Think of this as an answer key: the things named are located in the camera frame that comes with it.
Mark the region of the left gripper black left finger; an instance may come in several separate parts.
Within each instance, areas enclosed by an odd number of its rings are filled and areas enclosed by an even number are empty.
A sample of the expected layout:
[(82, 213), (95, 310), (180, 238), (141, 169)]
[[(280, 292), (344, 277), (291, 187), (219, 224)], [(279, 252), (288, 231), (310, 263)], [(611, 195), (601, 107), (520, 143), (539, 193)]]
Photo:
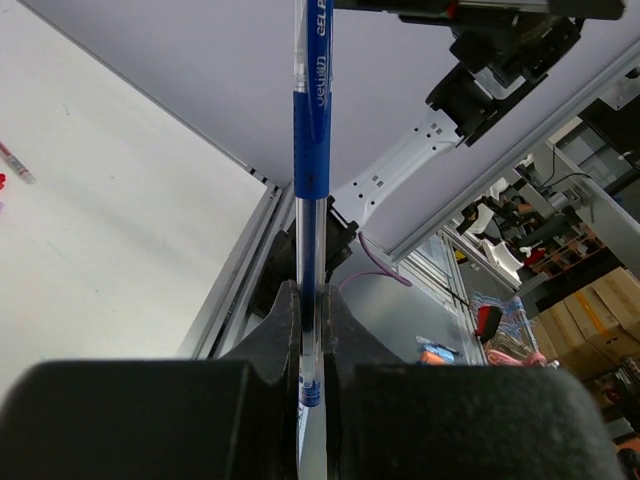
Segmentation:
[(294, 479), (300, 307), (216, 360), (51, 361), (1, 408), (5, 479)]

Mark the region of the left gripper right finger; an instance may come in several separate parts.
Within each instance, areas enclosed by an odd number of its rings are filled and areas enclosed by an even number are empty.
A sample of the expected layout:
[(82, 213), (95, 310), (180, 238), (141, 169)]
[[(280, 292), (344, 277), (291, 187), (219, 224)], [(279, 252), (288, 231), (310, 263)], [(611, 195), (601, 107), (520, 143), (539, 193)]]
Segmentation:
[(619, 479), (599, 410), (552, 368), (402, 361), (351, 313), (323, 302), (331, 479)]

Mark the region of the red gel pen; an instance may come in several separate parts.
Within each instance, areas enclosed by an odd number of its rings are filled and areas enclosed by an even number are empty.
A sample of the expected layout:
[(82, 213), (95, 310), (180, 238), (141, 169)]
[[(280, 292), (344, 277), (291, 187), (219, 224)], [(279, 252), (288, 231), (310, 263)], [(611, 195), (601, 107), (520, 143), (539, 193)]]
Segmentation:
[(11, 152), (11, 150), (3, 142), (0, 142), (0, 151), (5, 163), (24, 183), (32, 185), (36, 182), (36, 179), (31, 171)]

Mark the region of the blue ballpoint pen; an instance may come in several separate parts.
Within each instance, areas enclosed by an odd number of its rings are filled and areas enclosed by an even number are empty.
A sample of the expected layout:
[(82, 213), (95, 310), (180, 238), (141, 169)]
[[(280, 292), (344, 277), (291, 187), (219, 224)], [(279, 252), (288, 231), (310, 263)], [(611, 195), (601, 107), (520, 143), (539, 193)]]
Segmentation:
[(301, 313), (298, 449), (322, 398), (321, 326), (326, 279), (332, 119), (332, 1), (294, 3), (293, 183), (295, 269)]

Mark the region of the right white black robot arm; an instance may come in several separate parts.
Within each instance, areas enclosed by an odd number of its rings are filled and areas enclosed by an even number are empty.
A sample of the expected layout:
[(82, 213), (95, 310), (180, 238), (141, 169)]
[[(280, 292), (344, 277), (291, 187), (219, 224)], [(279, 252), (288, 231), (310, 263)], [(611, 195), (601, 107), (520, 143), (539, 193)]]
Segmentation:
[[(448, 28), (456, 66), (426, 100), (421, 122), (347, 185), (329, 188), (336, 10), (388, 12)], [(250, 303), (265, 316), (283, 282), (317, 299), (383, 201), (417, 169), (472, 145), (527, 97), (579, 41), (587, 20), (615, 21), (622, 1), (299, 1), (294, 20), (293, 190), (296, 216), (278, 233)]]

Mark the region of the red black tool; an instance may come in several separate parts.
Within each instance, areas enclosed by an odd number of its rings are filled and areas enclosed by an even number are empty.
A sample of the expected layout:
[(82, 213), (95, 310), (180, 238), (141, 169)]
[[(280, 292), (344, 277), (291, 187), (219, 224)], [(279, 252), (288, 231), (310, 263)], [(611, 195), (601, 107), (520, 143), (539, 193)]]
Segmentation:
[(482, 344), (493, 339), (502, 319), (502, 309), (494, 305), (481, 306), (477, 311), (476, 337)]

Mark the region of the brown cardboard boxes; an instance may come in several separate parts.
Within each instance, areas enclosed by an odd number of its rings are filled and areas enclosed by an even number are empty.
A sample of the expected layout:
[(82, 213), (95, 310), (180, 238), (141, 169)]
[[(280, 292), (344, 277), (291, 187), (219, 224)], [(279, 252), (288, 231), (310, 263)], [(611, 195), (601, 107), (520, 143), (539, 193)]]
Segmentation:
[(617, 268), (534, 318), (538, 345), (581, 380), (639, 358), (639, 280)]

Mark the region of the right aluminium side rail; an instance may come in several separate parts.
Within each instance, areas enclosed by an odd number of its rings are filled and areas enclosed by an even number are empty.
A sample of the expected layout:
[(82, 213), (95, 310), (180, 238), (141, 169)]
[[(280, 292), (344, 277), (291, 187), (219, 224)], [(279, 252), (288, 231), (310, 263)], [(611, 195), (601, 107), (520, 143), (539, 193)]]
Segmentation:
[(293, 207), (292, 184), (266, 183), (266, 191), (178, 347), (177, 358), (219, 358), (242, 340), (250, 319), (249, 304), (269, 250), (291, 219)]

